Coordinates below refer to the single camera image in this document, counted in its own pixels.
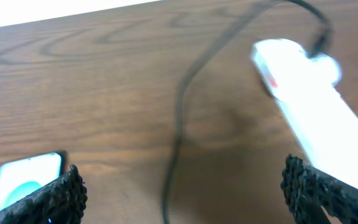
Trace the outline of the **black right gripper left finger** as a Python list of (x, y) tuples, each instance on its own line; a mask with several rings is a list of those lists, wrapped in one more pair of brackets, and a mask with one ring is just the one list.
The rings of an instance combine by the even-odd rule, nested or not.
[(0, 211), (0, 224), (80, 224), (88, 200), (76, 165), (28, 196)]

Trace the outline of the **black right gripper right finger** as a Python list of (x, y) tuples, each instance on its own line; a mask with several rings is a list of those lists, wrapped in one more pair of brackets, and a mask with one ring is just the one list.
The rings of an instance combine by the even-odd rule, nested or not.
[(328, 216), (341, 223), (358, 224), (358, 189), (288, 155), (280, 187), (285, 203), (297, 224), (329, 223)]

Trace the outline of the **blue Galaxy smartphone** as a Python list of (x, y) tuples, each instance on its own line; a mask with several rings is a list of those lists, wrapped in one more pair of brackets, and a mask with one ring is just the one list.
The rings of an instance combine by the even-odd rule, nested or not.
[(0, 211), (64, 173), (66, 151), (54, 151), (0, 166)]

